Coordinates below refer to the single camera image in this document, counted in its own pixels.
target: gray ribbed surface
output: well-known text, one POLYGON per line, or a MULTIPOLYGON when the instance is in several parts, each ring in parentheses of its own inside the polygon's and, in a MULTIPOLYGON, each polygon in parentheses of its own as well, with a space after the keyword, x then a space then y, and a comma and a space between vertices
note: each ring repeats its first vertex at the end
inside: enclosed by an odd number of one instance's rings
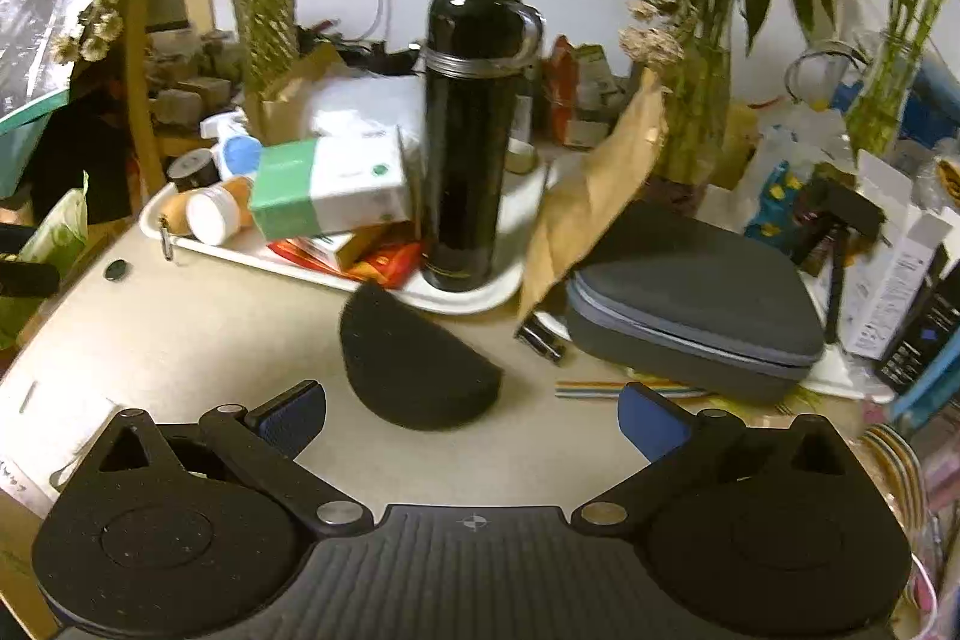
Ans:
MULTIPOLYGON (((88 637, 77 629, 61 635, 88 637)), ((394 506, 373 533, 318 545, 293 586, 261 613, 205 637, 733 640, 739 635, 683 613, 650 581, 627 543, 582 537, 553 507, 394 506), (470 528, 464 521, 473 516, 486 523, 470 528)))

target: green snack bag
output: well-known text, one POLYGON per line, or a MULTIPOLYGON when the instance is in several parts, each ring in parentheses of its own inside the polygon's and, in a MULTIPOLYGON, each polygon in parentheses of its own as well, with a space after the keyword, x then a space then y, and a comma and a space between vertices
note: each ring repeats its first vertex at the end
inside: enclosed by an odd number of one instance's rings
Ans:
MULTIPOLYGON (((50 211, 37 232, 16 256, 16 261, 51 263, 66 275, 86 247, 86 175, 83 189, 67 191, 50 211)), ((14 299, 0 295, 0 350, 16 342, 20 330, 37 311, 43 299, 14 299)))

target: black thermos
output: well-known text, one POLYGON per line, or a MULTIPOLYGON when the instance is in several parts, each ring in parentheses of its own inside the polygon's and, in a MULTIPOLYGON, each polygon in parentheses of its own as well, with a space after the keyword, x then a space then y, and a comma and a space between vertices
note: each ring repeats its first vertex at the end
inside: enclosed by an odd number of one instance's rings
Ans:
POLYGON ((520 0, 433 0, 426 52, 424 278, 486 282, 523 71, 544 24, 520 0))

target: green and white box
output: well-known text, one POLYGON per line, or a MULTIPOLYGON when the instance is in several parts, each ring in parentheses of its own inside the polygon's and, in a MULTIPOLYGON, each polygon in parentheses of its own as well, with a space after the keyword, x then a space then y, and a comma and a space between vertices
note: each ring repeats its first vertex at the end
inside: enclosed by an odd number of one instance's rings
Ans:
POLYGON ((264 148, 250 211, 269 242, 410 220, 395 128, 264 148))

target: glass vase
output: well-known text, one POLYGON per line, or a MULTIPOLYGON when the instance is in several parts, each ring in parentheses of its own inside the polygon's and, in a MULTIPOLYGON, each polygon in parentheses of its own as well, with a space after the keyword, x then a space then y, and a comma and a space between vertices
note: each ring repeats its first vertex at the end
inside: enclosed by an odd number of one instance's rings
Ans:
POLYGON ((863 78, 863 89, 844 116, 851 148, 885 158, 899 135, 923 49, 884 36, 863 78))
POLYGON ((678 63, 661 68, 667 138, 641 197, 694 215, 720 158, 731 97, 736 0, 690 0, 695 18, 676 33, 678 63))
POLYGON ((237 32, 243 49, 245 108, 254 132, 266 143, 263 101, 277 78, 293 66, 299 55, 296 39, 295 0, 233 0, 237 32))

